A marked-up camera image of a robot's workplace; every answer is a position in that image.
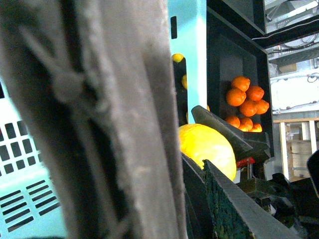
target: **red object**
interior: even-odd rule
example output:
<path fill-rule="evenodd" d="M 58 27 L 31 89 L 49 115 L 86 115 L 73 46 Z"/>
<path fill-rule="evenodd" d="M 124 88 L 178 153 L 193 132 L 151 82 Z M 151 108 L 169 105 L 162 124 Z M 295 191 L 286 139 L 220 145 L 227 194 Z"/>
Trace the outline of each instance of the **red object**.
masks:
<path fill-rule="evenodd" d="M 253 157 L 248 157 L 248 158 L 245 158 L 245 159 L 242 159 L 242 160 L 236 162 L 236 166 L 237 166 L 237 168 L 241 168 L 241 167 L 247 166 L 248 163 L 253 164 L 255 162 L 256 161 L 254 160 Z"/>

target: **lemon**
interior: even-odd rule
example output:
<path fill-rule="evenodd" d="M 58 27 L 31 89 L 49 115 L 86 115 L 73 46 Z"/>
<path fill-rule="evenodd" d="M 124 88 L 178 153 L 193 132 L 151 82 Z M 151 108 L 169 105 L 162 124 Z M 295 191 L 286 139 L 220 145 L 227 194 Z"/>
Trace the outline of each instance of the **lemon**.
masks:
<path fill-rule="evenodd" d="M 175 53 L 174 55 L 171 56 L 171 58 L 172 58 L 172 60 L 173 60 L 174 62 L 179 63 L 179 62 L 182 61 L 182 59 L 184 58 L 184 56 L 183 56 L 182 54 L 180 54 L 180 53 Z"/>
<path fill-rule="evenodd" d="M 230 180 L 236 176 L 232 146 L 218 131 L 198 123 L 179 127 L 180 150 L 204 168 L 204 159 L 212 162 Z"/>
<path fill-rule="evenodd" d="M 187 89 L 187 75 L 183 75 L 182 79 L 181 79 L 181 84 L 183 85 L 183 87 L 185 89 Z"/>
<path fill-rule="evenodd" d="M 187 123 L 188 123 L 188 111 L 186 112 L 186 120 L 187 120 Z"/>

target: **orange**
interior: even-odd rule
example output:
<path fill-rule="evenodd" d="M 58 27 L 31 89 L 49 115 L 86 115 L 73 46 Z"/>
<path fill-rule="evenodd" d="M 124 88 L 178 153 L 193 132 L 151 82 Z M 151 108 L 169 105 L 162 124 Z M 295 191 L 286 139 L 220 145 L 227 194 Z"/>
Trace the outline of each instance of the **orange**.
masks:
<path fill-rule="evenodd" d="M 231 106 L 240 106 L 246 99 L 246 93 L 237 88 L 231 89 L 226 94 L 226 101 Z"/>
<path fill-rule="evenodd" d="M 254 123 L 253 128 L 249 132 L 262 132 L 263 128 L 259 123 Z"/>
<path fill-rule="evenodd" d="M 225 121 L 236 128 L 238 128 L 240 125 L 239 118 L 236 116 L 229 116 L 225 119 Z"/>
<path fill-rule="evenodd" d="M 253 101 L 247 100 L 240 107 L 239 111 L 246 117 L 253 116 L 257 112 L 257 104 Z"/>
<path fill-rule="evenodd" d="M 239 125 L 238 129 L 240 129 L 241 131 L 244 131 L 244 132 L 248 132 L 248 127 L 245 124 Z"/>
<path fill-rule="evenodd" d="M 250 85 L 250 80 L 244 76 L 236 76 L 232 82 L 231 87 L 242 90 L 243 92 L 247 91 Z"/>
<path fill-rule="evenodd" d="M 240 124 L 243 124 L 247 126 L 248 130 L 251 130 L 253 128 L 253 121 L 248 117 L 243 117 L 240 119 Z"/>
<path fill-rule="evenodd" d="M 267 112 L 267 110 L 269 109 L 269 103 L 267 101 L 264 101 L 264 100 L 259 100 L 256 102 L 257 104 L 257 112 L 256 114 L 258 115 L 262 115 L 264 113 Z"/>
<path fill-rule="evenodd" d="M 262 99 L 265 92 L 259 86 L 251 86 L 248 88 L 246 94 L 247 94 L 248 99 L 250 99 L 252 101 L 259 101 Z"/>

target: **wooden post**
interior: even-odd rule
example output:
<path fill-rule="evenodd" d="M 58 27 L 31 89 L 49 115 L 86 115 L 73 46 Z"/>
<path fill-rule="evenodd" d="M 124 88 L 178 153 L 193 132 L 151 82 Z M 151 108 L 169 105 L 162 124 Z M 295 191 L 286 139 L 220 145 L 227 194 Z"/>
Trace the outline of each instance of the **wooden post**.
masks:
<path fill-rule="evenodd" d="M 286 141 L 286 128 L 285 123 L 281 122 L 280 128 L 280 142 L 281 142 L 281 154 L 283 159 L 283 174 L 289 179 L 289 168 L 288 168 L 288 155 L 287 155 L 287 141 Z"/>
<path fill-rule="evenodd" d="M 315 153 L 317 151 L 317 140 L 316 140 L 316 128 L 315 128 L 315 121 L 309 121 L 310 126 L 310 141 L 311 141 L 311 151 Z"/>

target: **light blue plastic crate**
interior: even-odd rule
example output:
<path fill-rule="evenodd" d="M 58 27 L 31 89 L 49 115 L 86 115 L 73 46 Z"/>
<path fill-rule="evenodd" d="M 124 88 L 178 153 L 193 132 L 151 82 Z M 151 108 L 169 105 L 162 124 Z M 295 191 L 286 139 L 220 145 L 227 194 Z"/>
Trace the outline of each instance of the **light blue plastic crate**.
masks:
<path fill-rule="evenodd" d="M 168 0 L 168 22 L 176 16 L 177 38 L 170 39 L 172 54 L 186 59 L 188 112 L 207 106 L 206 10 L 203 0 Z M 189 115 L 189 123 L 194 123 Z"/>
<path fill-rule="evenodd" d="M 0 78 L 0 239 L 66 237 L 48 170 Z"/>

